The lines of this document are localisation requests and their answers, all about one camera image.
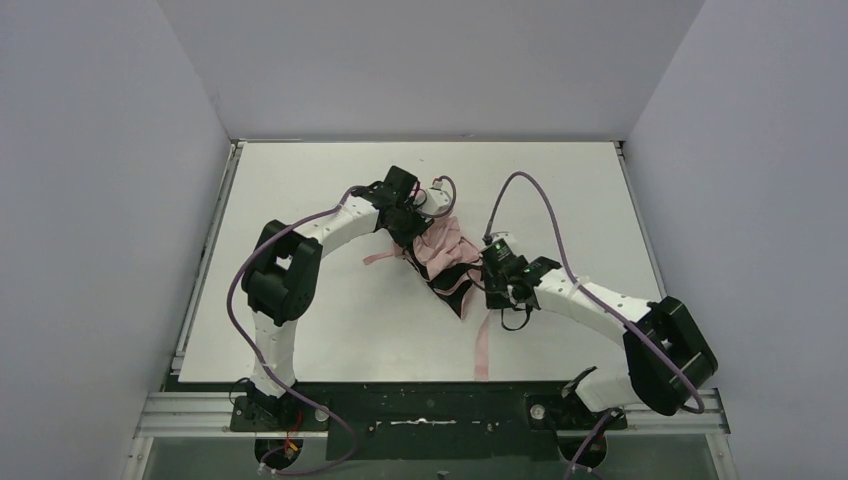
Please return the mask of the pink and black umbrella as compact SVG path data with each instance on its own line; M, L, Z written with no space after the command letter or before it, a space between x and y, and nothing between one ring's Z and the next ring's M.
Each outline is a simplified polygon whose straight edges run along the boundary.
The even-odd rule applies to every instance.
M368 256L363 263L385 258L409 263L460 321L466 320L475 293L484 290L481 250L465 237L454 216L435 220L409 247L394 243L391 250Z

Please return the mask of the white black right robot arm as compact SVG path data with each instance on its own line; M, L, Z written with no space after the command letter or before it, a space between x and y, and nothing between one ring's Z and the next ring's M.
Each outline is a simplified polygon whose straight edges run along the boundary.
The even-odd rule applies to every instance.
M488 243L481 260L488 308L562 315L623 351L616 366L590 366L564 387L564 396L576 396L588 411L641 403L671 416L718 369L692 315L674 297L654 302L617 293L569 274L556 260L529 261L503 238Z

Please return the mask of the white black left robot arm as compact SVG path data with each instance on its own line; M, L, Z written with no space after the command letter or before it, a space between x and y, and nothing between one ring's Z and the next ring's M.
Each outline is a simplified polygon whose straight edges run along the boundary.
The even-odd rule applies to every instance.
M383 180L349 188L326 211L291 225L269 222L230 286L246 294L253 313L255 333L248 344L255 355L254 388L272 398L291 392L297 321L315 298L324 257L380 230L397 247L411 247L436 218L450 212L455 197L451 181L437 179L424 188L414 175L393 166Z

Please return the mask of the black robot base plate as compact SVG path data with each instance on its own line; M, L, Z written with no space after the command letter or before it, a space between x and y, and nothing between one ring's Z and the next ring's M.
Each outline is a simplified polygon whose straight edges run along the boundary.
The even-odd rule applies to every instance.
M531 461L577 457L598 466L607 431L625 414L592 413L564 381L298 382L293 394L253 383L233 399L230 429L256 437L256 459L294 472L306 443L322 440L330 463L378 460Z

